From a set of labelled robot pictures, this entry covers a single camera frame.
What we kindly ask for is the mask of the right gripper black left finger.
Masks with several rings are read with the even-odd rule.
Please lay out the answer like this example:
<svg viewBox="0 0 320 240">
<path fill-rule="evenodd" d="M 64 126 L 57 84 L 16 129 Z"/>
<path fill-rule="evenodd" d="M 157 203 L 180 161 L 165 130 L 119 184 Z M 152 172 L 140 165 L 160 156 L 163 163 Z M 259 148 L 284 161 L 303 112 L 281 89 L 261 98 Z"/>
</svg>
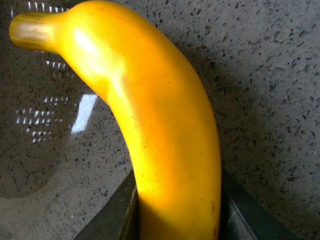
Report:
<svg viewBox="0 0 320 240">
<path fill-rule="evenodd" d="M 130 172 L 105 206 L 75 237 L 77 240 L 137 240 L 139 213 L 136 180 Z"/>
</svg>

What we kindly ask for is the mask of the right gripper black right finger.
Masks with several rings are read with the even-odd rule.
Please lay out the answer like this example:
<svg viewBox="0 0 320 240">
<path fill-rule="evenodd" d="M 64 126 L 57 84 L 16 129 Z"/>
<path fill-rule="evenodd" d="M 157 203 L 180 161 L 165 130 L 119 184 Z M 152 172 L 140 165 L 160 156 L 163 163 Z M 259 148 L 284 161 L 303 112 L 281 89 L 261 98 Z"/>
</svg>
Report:
<svg viewBox="0 0 320 240">
<path fill-rule="evenodd" d="M 222 170 L 220 240 L 298 240 Z"/>
</svg>

